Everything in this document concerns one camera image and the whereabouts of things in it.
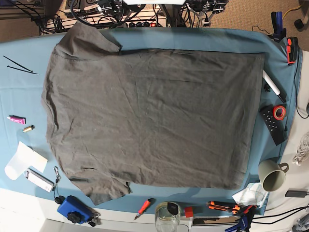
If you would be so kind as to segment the orange black clamp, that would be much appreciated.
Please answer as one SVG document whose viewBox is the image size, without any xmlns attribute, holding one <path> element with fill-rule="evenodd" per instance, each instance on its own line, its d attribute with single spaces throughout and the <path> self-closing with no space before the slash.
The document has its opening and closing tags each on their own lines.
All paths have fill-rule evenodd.
<svg viewBox="0 0 309 232">
<path fill-rule="evenodd" d="M 289 37 L 287 39 L 286 53 L 287 53 L 287 63 L 289 65 L 294 64 L 297 60 L 299 45 L 297 37 Z"/>
</svg>

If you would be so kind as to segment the pink tube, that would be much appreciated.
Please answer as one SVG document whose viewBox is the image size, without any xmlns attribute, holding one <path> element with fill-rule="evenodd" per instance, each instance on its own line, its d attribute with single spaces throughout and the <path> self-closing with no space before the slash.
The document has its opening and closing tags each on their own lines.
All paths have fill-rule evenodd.
<svg viewBox="0 0 309 232">
<path fill-rule="evenodd" d="M 19 123 L 19 124 L 26 124 L 26 119 L 24 117 L 18 117 L 18 116 L 8 116 L 7 119 L 9 119 L 12 122 Z"/>
</svg>

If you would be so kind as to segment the black power strip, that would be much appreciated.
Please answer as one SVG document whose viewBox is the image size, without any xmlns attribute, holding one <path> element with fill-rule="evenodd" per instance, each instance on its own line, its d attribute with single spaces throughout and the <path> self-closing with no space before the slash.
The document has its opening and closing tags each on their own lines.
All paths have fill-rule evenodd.
<svg viewBox="0 0 309 232">
<path fill-rule="evenodd" d="M 141 28 L 141 27 L 145 27 L 145 28 L 155 28 L 155 27 L 163 27 L 164 25 L 160 24 L 159 22 L 149 22 L 149 21 L 138 21 L 138 22 L 127 22 L 124 23 L 123 25 L 121 25 L 120 27 L 123 28 Z"/>
</svg>

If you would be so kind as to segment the grey-green mug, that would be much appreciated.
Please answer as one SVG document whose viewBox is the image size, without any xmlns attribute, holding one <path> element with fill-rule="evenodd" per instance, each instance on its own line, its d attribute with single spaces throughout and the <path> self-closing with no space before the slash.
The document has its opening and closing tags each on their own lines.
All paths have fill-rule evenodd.
<svg viewBox="0 0 309 232">
<path fill-rule="evenodd" d="M 258 177 L 263 190 L 266 192 L 277 191 L 285 182 L 288 163 L 277 164 L 267 159 L 258 165 Z"/>
</svg>

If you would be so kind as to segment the long black zip tie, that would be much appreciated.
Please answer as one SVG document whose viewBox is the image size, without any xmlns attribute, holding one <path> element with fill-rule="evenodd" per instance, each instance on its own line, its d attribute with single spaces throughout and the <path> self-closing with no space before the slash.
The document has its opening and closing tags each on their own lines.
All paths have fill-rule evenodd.
<svg viewBox="0 0 309 232">
<path fill-rule="evenodd" d="M 33 73 L 32 70 L 26 68 L 25 66 L 23 66 L 23 65 L 21 65 L 21 64 L 19 64 L 19 63 L 17 63 L 17 62 L 14 61 L 14 60 L 8 58 L 7 56 L 3 56 L 3 57 L 6 58 L 7 60 L 9 60 L 10 62 L 14 63 L 15 65 L 19 66 L 20 68 L 22 68 L 22 70 L 27 71 L 27 72 L 30 72 L 30 73 Z"/>
</svg>

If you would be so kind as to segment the blue box with knob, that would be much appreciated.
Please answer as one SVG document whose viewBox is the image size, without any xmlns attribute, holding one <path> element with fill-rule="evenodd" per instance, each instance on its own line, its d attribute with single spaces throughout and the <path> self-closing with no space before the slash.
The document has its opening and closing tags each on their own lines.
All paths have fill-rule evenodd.
<svg viewBox="0 0 309 232">
<path fill-rule="evenodd" d="M 57 212 L 73 224 L 87 223 L 92 217 L 90 208 L 74 196 L 64 198 Z"/>
</svg>

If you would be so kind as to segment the red handled screwdriver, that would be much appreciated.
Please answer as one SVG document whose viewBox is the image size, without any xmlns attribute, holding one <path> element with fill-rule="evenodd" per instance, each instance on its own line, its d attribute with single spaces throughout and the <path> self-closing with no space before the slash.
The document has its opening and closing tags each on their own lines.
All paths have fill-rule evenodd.
<svg viewBox="0 0 309 232">
<path fill-rule="evenodd" d="M 149 199 L 147 199 L 147 200 L 143 203 L 142 207 L 138 210 L 136 216 L 134 217 L 134 220 L 136 220 L 137 218 L 139 218 L 139 217 L 144 213 L 144 211 L 145 211 L 154 201 L 155 201 L 154 198 L 149 198 Z"/>
</svg>

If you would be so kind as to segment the red tape roll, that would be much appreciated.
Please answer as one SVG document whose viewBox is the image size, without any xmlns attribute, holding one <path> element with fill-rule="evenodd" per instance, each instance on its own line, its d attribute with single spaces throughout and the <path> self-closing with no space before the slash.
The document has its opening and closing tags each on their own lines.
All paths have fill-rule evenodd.
<svg viewBox="0 0 309 232">
<path fill-rule="evenodd" d="M 282 105 L 277 105 L 273 108 L 273 116 L 276 120 L 283 120 L 286 116 L 286 109 Z"/>
</svg>

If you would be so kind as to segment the clear glass jar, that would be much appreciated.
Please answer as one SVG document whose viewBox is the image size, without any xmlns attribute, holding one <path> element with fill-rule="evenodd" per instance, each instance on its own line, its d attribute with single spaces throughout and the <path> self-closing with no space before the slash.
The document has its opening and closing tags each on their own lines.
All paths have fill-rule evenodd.
<svg viewBox="0 0 309 232">
<path fill-rule="evenodd" d="M 158 232 L 176 232 L 180 219 L 181 207 L 175 202 L 162 202 L 155 209 L 155 227 Z"/>
</svg>

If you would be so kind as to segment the red cube block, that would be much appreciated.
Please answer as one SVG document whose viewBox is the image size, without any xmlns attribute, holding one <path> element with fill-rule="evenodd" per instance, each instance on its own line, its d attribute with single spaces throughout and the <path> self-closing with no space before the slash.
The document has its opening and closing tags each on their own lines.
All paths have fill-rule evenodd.
<svg viewBox="0 0 309 232">
<path fill-rule="evenodd" d="M 184 208 L 185 217 L 192 218 L 194 216 L 194 211 L 192 206 L 188 206 Z"/>
</svg>

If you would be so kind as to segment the black power adapter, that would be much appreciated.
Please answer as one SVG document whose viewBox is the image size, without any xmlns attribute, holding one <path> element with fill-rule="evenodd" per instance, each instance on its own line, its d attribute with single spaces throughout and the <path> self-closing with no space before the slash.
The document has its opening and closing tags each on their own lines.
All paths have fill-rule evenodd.
<svg viewBox="0 0 309 232">
<path fill-rule="evenodd" d="M 288 198 L 305 198 L 309 193 L 306 190 L 288 190 L 285 197 Z"/>
</svg>

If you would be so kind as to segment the white rectangular device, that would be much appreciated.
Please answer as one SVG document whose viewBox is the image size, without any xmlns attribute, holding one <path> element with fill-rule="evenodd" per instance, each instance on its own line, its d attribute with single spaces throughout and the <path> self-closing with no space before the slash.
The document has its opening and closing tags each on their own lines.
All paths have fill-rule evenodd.
<svg viewBox="0 0 309 232">
<path fill-rule="evenodd" d="M 40 175 L 39 173 L 35 172 L 32 169 L 27 169 L 24 172 L 24 176 L 30 182 L 35 184 L 36 186 L 40 187 L 41 189 L 51 192 L 54 189 L 54 183 L 49 179 L 45 178 L 44 176 Z"/>
</svg>

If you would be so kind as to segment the white paper sheet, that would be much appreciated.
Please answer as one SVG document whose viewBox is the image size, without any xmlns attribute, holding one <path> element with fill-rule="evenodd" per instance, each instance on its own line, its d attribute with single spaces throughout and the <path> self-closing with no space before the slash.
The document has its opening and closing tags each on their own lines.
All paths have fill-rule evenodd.
<svg viewBox="0 0 309 232">
<path fill-rule="evenodd" d="M 30 166 L 43 173 L 47 162 L 47 158 L 20 141 L 16 153 L 5 166 L 4 171 L 11 180 L 16 180 Z"/>
</svg>

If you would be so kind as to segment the blue black bar clamp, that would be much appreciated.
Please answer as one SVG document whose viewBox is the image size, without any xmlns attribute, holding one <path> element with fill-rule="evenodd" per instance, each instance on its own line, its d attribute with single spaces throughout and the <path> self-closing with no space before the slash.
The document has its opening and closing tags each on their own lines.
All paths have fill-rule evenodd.
<svg viewBox="0 0 309 232">
<path fill-rule="evenodd" d="M 280 42 L 283 38 L 286 37 L 286 28 L 283 27 L 282 12 L 272 12 L 271 20 L 274 29 L 273 40 L 275 42 Z"/>
</svg>

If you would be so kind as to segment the white marker pen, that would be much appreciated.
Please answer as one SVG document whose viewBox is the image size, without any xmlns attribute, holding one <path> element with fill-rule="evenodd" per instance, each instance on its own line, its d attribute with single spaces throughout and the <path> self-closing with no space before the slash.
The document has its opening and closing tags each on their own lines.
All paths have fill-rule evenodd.
<svg viewBox="0 0 309 232">
<path fill-rule="evenodd" d="M 281 102 L 286 103 L 286 99 L 282 96 L 281 91 L 275 85 L 275 83 L 272 81 L 272 79 L 269 77 L 269 75 L 266 73 L 265 70 L 263 70 L 263 79 L 270 86 L 270 88 L 273 90 L 273 92 L 278 96 L 278 98 L 281 100 Z"/>
</svg>

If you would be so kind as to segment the orange black utility knife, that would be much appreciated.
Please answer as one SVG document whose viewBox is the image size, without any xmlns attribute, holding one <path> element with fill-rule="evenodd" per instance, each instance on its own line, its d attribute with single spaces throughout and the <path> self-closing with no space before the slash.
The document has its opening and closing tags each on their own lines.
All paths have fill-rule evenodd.
<svg viewBox="0 0 309 232">
<path fill-rule="evenodd" d="M 240 210 L 240 207 L 234 203 L 210 201 L 207 202 L 206 205 L 208 206 L 209 209 L 226 211 L 232 214 L 237 214 Z"/>
</svg>

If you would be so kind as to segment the short black zip tie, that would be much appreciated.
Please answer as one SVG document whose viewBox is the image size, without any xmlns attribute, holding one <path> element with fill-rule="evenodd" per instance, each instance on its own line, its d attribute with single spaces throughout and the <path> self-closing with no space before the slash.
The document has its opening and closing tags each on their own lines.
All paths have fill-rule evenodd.
<svg viewBox="0 0 309 232">
<path fill-rule="evenodd" d="M 14 70 L 21 71 L 21 72 L 25 72 L 25 73 L 30 73 L 30 74 L 33 74 L 33 75 L 40 75 L 39 73 L 35 73 L 33 71 L 27 71 L 27 70 L 19 69 L 19 68 L 12 67 L 12 66 L 9 66 L 9 65 L 7 65 L 7 68 L 14 69 Z"/>
</svg>

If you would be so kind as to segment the yellow lighter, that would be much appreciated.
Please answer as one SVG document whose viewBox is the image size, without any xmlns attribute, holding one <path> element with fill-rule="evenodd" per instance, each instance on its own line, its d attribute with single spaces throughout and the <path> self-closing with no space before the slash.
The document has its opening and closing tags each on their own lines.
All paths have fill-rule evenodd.
<svg viewBox="0 0 309 232">
<path fill-rule="evenodd" d="M 34 125 L 31 125 L 31 126 L 25 127 L 25 128 L 23 129 L 23 132 L 26 133 L 26 132 L 29 132 L 29 131 L 31 131 L 31 130 L 33 130 L 33 129 L 34 129 Z"/>
</svg>

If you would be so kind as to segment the small black clip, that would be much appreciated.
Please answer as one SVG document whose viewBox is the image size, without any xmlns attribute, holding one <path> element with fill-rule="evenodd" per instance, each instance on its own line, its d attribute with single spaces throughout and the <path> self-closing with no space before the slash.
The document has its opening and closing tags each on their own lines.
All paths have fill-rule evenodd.
<svg viewBox="0 0 309 232">
<path fill-rule="evenodd" d="M 265 92 L 270 92 L 271 91 L 271 87 L 268 84 L 264 84 L 264 91 Z"/>
</svg>

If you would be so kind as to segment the black remote control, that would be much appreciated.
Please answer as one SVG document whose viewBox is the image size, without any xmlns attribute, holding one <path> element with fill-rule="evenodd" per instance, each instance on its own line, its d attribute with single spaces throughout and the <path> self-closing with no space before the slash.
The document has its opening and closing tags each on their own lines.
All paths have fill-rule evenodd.
<svg viewBox="0 0 309 232">
<path fill-rule="evenodd" d="M 263 119 L 273 142 L 278 146 L 287 139 L 287 135 L 283 123 L 274 117 L 273 109 L 273 105 L 263 106 L 260 109 L 259 114 Z"/>
</svg>

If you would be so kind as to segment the clear plastic bag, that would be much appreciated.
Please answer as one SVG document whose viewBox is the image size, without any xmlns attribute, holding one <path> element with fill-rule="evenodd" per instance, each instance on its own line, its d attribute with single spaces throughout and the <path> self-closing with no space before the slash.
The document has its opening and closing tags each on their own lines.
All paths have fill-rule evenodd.
<svg viewBox="0 0 309 232">
<path fill-rule="evenodd" d="M 261 183 L 249 183 L 246 188 L 232 195 L 232 198 L 239 206 L 254 205 L 261 208 L 267 196 L 268 192 L 262 188 Z"/>
</svg>

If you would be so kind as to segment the grey T-shirt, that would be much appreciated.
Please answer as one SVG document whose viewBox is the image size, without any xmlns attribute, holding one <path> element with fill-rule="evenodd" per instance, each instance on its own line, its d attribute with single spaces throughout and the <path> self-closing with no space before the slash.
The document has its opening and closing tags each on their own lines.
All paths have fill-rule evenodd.
<svg viewBox="0 0 309 232">
<path fill-rule="evenodd" d="M 239 189 L 260 105 L 262 53 L 122 51 L 76 23 L 51 53 L 46 139 L 95 204 L 129 184 Z"/>
</svg>

